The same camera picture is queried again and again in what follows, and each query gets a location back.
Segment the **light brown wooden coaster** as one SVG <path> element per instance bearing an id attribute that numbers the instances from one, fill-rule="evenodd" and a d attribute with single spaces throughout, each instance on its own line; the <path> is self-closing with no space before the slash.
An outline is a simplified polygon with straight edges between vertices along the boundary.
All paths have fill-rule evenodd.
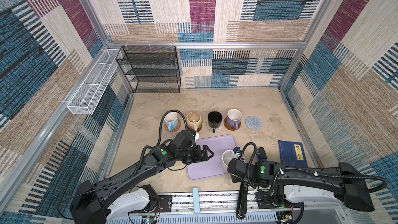
<path id="1" fill-rule="evenodd" d="M 230 131 L 236 131 L 241 127 L 241 122 L 238 123 L 237 129 L 228 125 L 227 118 L 223 122 L 224 126 Z"/>

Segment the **woven straw round coaster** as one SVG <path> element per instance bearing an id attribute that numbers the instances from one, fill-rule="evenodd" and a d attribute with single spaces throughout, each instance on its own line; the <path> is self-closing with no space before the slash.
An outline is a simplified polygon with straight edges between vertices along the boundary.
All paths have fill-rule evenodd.
<path id="1" fill-rule="evenodd" d="M 178 120 L 177 122 L 170 123 L 170 125 L 168 122 L 164 122 L 163 127 L 167 132 L 177 132 L 181 127 L 181 121 Z"/>

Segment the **multicolour woven round coaster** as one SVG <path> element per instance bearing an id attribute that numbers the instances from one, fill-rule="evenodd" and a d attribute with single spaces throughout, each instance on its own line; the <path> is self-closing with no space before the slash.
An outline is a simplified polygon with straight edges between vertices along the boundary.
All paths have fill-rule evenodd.
<path id="1" fill-rule="evenodd" d="M 216 133 L 223 129 L 223 125 L 220 125 L 218 128 L 215 129 L 215 131 L 213 131 L 213 128 L 209 125 L 208 122 L 206 122 L 206 127 L 211 133 Z"/>

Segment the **blue book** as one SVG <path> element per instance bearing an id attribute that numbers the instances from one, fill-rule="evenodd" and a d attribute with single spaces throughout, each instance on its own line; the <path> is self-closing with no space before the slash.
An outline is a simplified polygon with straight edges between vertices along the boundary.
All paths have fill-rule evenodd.
<path id="1" fill-rule="evenodd" d="M 300 142 L 278 141 L 280 161 L 286 166 L 307 168 L 303 144 Z"/>

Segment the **light blue plastic bar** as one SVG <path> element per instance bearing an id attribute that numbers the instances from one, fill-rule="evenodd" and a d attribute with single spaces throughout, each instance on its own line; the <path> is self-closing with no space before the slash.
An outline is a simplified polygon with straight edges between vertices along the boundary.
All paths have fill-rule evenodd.
<path id="1" fill-rule="evenodd" d="M 192 197 L 193 197 L 193 211 L 194 211 L 194 214 L 197 215 L 201 211 L 201 209 L 200 209 L 199 189 L 197 187 L 193 188 Z"/>

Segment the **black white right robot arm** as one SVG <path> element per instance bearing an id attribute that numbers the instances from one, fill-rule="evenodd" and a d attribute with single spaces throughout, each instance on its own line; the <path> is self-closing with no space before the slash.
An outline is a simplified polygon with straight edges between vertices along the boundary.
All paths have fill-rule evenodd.
<path id="1" fill-rule="evenodd" d="M 388 185 L 385 178 L 363 175 L 345 162 L 330 168 L 299 168 L 268 160 L 251 164 L 232 159 L 228 172 L 276 206 L 315 201 L 326 193 L 347 208 L 372 212 L 375 208 L 370 194 Z"/>

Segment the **beige ceramic mug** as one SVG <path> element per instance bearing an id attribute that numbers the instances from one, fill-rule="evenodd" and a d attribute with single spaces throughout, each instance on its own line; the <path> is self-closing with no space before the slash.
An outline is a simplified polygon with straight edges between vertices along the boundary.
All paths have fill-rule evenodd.
<path id="1" fill-rule="evenodd" d="M 190 112 L 187 115 L 186 119 L 187 119 L 187 125 L 188 124 L 193 125 L 194 123 L 203 124 L 203 119 L 202 119 L 200 113 L 198 113 L 198 112 Z"/>

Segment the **white mug blue handle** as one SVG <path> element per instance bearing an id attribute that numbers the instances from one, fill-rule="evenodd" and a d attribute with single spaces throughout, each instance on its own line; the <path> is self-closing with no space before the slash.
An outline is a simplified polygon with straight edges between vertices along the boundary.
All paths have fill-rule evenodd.
<path id="1" fill-rule="evenodd" d="M 169 125 L 170 123 L 177 122 L 178 121 L 178 114 L 176 112 L 170 112 L 166 114 L 164 118 L 164 122 L 168 122 Z"/>

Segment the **lavender plastic tray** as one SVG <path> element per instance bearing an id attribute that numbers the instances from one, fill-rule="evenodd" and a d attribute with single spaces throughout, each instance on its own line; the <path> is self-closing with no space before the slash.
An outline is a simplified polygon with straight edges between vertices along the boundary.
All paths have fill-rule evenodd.
<path id="1" fill-rule="evenodd" d="M 222 155 L 227 150 L 233 150 L 236 140 L 232 135 L 222 135 L 212 138 L 199 139 L 196 142 L 201 147 L 207 145 L 213 151 L 214 156 L 208 161 L 193 163 L 187 166 L 187 176 L 191 180 L 199 180 L 204 178 L 216 177 L 227 174 L 227 170 L 222 163 Z"/>

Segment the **black mug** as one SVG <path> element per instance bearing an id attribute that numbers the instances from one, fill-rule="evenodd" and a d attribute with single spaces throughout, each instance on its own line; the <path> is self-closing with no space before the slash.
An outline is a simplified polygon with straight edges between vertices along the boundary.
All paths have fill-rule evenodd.
<path id="1" fill-rule="evenodd" d="M 210 112 L 207 116 L 208 126 L 215 133 L 216 130 L 221 126 L 223 120 L 222 114 L 217 111 Z"/>

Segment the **blue-grey woven round coaster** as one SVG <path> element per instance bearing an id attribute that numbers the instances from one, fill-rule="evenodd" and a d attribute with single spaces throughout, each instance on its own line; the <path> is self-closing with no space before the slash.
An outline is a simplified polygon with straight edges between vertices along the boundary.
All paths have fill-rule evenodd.
<path id="1" fill-rule="evenodd" d="M 256 116 L 249 116 L 245 119 L 246 126 L 254 131 L 260 131 L 262 129 L 262 121 Z"/>

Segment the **white mug lavender handle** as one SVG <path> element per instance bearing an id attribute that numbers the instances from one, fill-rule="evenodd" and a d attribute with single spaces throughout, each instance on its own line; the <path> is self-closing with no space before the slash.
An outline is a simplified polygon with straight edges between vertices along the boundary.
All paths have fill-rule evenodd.
<path id="1" fill-rule="evenodd" d="M 237 109 L 231 109 L 227 113 L 228 125 L 237 129 L 238 123 L 241 122 L 242 113 Z"/>

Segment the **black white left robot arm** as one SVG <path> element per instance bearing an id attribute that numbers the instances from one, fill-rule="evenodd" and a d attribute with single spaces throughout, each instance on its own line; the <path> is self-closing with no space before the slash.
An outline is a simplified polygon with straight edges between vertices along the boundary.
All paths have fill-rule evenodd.
<path id="1" fill-rule="evenodd" d="M 172 167 L 176 161 L 190 165 L 208 161 L 213 156 L 207 145 L 183 149 L 171 143 L 158 145 L 142 160 L 108 179 L 94 184 L 89 180 L 81 183 L 69 207 L 72 219 L 76 224 L 104 224 L 112 212 L 111 204 L 127 190 Z"/>

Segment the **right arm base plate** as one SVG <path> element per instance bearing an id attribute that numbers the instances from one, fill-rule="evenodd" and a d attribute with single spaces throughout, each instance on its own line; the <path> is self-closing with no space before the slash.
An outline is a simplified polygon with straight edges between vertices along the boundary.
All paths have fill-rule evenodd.
<path id="1" fill-rule="evenodd" d="M 272 196 L 266 196 L 260 192 L 255 193 L 255 201 L 259 209 L 273 209 L 273 208 L 300 208 L 299 203 L 291 203 L 285 200 L 275 202 Z"/>

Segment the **white speckled mug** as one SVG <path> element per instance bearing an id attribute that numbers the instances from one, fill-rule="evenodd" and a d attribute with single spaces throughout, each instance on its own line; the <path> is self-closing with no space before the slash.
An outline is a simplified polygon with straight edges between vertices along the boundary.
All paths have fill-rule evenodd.
<path id="1" fill-rule="evenodd" d="M 235 152 L 233 150 L 226 150 L 221 157 L 221 165 L 222 168 L 227 171 L 228 170 L 228 165 L 231 162 L 232 159 L 235 158 Z"/>

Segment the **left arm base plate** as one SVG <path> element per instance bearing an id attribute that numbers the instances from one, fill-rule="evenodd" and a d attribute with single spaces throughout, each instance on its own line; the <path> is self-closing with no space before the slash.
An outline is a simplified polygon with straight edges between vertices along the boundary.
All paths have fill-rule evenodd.
<path id="1" fill-rule="evenodd" d="M 153 205 L 149 208 L 150 213 L 169 213 L 171 212 L 172 202 L 172 195 L 159 195 Z"/>

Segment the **blue black stapler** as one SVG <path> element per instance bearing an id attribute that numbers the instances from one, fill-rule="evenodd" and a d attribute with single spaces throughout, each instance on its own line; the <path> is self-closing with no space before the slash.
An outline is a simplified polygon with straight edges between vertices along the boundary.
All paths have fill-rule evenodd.
<path id="1" fill-rule="evenodd" d="M 256 151 L 256 156 L 258 161 L 266 161 L 267 155 L 263 147 L 259 147 Z"/>

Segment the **dark brown wooden coaster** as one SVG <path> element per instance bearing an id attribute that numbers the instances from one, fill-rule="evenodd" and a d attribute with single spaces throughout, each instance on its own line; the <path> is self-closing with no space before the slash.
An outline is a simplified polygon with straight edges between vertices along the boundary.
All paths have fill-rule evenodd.
<path id="1" fill-rule="evenodd" d="M 187 128 L 189 131 L 200 132 L 202 129 L 202 126 L 203 126 L 202 124 L 194 123 L 193 125 L 188 124 Z"/>

